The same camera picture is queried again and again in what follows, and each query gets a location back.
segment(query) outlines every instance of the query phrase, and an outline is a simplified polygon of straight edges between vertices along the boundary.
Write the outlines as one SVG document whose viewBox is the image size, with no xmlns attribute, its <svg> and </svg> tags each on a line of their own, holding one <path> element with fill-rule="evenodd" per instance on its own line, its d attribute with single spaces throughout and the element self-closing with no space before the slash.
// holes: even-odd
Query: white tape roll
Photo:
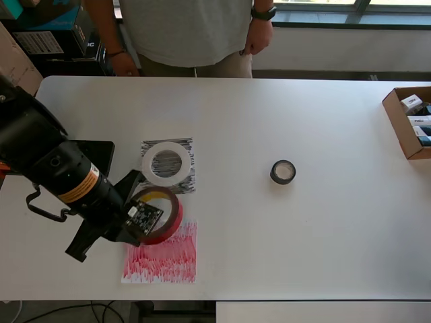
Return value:
<svg viewBox="0 0 431 323">
<path fill-rule="evenodd" d="M 171 177 L 159 177 L 153 173 L 152 165 L 154 157 L 162 151 L 173 151 L 181 158 L 181 168 L 175 175 Z M 186 179 L 190 174 L 191 159 L 189 152 L 180 144 L 172 142 L 157 143 L 143 156 L 142 159 L 142 174 L 152 184 L 156 186 L 172 186 Z"/>
</svg>

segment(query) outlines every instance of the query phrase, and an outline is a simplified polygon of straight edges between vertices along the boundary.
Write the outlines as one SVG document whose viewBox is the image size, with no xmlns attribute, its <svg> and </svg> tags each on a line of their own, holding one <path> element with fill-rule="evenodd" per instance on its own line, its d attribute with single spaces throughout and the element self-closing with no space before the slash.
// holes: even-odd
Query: duct tape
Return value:
<svg viewBox="0 0 431 323">
<path fill-rule="evenodd" d="M 279 160 L 272 167 L 270 175 L 277 184 L 286 185 L 295 178 L 296 168 L 288 160 Z"/>
<path fill-rule="evenodd" d="M 148 203 L 154 199 L 165 199 L 170 201 L 170 215 L 162 227 L 138 238 L 142 244 L 159 244 L 160 242 L 167 240 L 179 228 L 181 221 L 183 220 L 183 206 L 176 195 L 167 188 L 157 186 L 145 188 L 132 198 L 134 201 L 141 201 L 144 203 Z"/>
<path fill-rule="evenodd" d="M 161 153 L 162 151 L 173 151 L 181 158 L 180 170 L 171 177 L 165 178 L 157 176 L 152 170 L 153 160 L 155 156 L 157 156 L 157 154 Z M 157 143 L 153 147 L 148 149 L 142 159 L 142 174 L 149 182 L 156 186 L 167 187 L 178 184 L 179 182 L 182 182 L 187 178 L 187 176 L 190 174 L 190 170 L 191 158 L 189 152 L 178 143 L 173 143 L 169 141 Z"/>
</svg>

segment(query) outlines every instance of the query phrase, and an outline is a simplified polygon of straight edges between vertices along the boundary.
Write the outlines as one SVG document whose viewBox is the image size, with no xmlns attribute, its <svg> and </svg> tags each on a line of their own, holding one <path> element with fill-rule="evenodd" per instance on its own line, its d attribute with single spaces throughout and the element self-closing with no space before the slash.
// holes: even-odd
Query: red scribbled paper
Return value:
<svg viewBox="0 0 431 323">
<path fill-rule="evenodd" d="M 172 237 L 154 246 L 127 245 L 122 283 L 194 283 L 195 221 L 186 221 Z"/>
</svg>

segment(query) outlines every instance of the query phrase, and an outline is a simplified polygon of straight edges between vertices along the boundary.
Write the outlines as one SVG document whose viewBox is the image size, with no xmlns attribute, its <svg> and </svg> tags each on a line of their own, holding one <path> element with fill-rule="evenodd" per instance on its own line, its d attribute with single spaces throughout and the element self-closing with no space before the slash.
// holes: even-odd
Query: khaki pants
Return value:
<svg viewBox="0 0 431 323">
<path fill-rule="evenodd" d="M 214 65 L 175 67 L 151 61 L 138 54 L 144 76 L 155 77 L 227 77 L 252 78 L 251 55 L 235 52 Z"/>
</svg>

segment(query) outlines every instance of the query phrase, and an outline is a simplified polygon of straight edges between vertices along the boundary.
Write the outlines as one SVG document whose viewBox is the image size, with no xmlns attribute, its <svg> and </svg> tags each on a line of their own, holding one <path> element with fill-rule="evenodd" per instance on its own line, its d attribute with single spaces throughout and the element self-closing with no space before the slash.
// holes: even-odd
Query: hand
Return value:
<svg viewBox="0 0 431 323">
<path fill-rule="evenodd" d="M 115 55 L 110 62 L 117 76 L 139 76 L 135 62 L 126 52 Z"/>
<path fill-rule="evenodd" d="M 244 54 L 256 55 L 269 45 L 273 36 L 271 21 L 266 22 L 253 18 L 248 27 L 247 41 L 245 43 Z"/>
</svg>

